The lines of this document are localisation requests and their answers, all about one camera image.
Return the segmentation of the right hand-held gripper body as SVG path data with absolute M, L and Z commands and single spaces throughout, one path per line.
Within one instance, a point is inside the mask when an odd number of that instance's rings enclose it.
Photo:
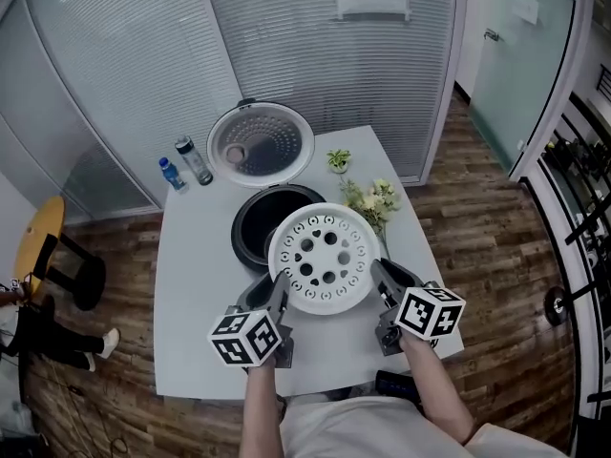
M 374 333 L 384 356 L 400 352 L 403 332 L 427 342 L 452 335 L 466 306 L 464 299 L 444 287 L 386 288 L 380 296 L 387 310 Z

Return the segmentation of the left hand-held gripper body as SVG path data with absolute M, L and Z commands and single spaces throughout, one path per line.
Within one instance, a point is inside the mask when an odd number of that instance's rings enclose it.
M 294 342 L 292 328 L 283 325 L 285 311 L 285 306 L 244 310 L 230 305 L 214 321 L 207 341 L 225 366 L 260 367 L 272 358 L 277 368 L 290 368 Z

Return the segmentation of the white steamer tray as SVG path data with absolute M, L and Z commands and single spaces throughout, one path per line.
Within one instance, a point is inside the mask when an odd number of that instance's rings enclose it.
M 373 288 L 371 264 L 381 247 L 368 222 L 331 202 L 307 205 L 275 230 L 268 248 L 272 277 L 288 277 L 288 302 L 317 316 L 350 310 Z

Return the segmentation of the black pot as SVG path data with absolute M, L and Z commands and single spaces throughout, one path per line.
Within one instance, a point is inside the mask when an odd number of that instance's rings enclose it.
M 260 191 L 234 217 L 231 244 L 236 257 L 246 267 L 265 272 L 269 245 L 277 227 L 300 208 L 325 201 L 302 185 L 278 185 Z

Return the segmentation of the dark blue rice cooker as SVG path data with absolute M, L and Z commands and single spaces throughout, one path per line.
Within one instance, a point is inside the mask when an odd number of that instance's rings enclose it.
M 254 191 L 250 199 L 269 187 L 300 185 L 294 179 L 313 158 L 315 135 L 294 109 L 247 98 L 215 122 L 206 151 L 216 174 Z

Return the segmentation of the person's left forearm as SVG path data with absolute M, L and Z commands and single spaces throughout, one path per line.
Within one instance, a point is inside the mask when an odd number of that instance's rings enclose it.
M 275 360 L 269 359 L 248 371 L 240 458 L 284 458 L 275 370 Z

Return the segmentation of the person's right forearm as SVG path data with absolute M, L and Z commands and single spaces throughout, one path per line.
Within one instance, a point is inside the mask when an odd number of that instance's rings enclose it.
M 474 417 L 430 343 L 403 331 L 399 345 L 427 418 L 455 441 L 466 444 L 475 432 Z

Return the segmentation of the black waist-mounted device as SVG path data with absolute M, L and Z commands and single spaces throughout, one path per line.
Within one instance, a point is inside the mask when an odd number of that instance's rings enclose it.
M 420 397 L 412 376 L 378 370 L 375 391 L 383 396 L 419 402 Z

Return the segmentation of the artificial yellow flower bouquet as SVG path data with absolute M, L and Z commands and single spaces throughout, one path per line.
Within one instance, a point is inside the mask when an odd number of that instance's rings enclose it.
M 384 248 L 385 257 L 390 260 L 387 224 L 392 214 L 401 208 L 401 198 L 393 184 L 379 178 L 365 191 L 351 178 L 341 176 L 339 187 L 344 205 L 368 222 Z

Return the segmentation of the black round floor disc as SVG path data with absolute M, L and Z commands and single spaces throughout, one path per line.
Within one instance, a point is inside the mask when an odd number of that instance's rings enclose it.
M 553 286 L 544 297 L 545 318 L 552 326 L 559 326 L 567 319 L 567 309 L 564 303 L 565 291 L 560 286 Z

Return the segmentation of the small potted plant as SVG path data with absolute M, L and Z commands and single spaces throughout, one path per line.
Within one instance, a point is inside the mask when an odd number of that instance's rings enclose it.
M 349 150 L 337 149 L 327 152 L 327 165 L 335 174 L 341 175 L 345 173 L 348 170 L 350 161 L 351 152 Z

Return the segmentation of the blue water bottle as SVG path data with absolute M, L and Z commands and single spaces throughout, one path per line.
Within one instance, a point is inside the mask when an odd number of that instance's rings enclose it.
M 158 165 L 164 178 L 176 192 L 182 194 L 188 190 L 188 184 L 182 178 L 173 162 L 164 156 L 158 160 Z

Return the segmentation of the black metal railing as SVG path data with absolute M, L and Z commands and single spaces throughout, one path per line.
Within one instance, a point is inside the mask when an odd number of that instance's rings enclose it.
M 552 243 L 575 345 L 576 414 L 611 415 L 611 117 L 570 94 L 528 187 Z

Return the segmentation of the frosted glass door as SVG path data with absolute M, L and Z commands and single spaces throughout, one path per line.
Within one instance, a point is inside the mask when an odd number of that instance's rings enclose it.
M 537 0 L 535 26 L 512 14 L 512 0 L 479 0 L 482 49 L 470 115 L 511 179 L 550 138 L 583 56 L 593 0 Z M 497 31 L 502 42 L 484 39 Z

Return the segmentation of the small paper sheet on door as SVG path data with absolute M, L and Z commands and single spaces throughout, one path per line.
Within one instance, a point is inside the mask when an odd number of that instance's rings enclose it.
M 538 1 L 512 0 L 512 14 L 535 26 L 538 17 Z

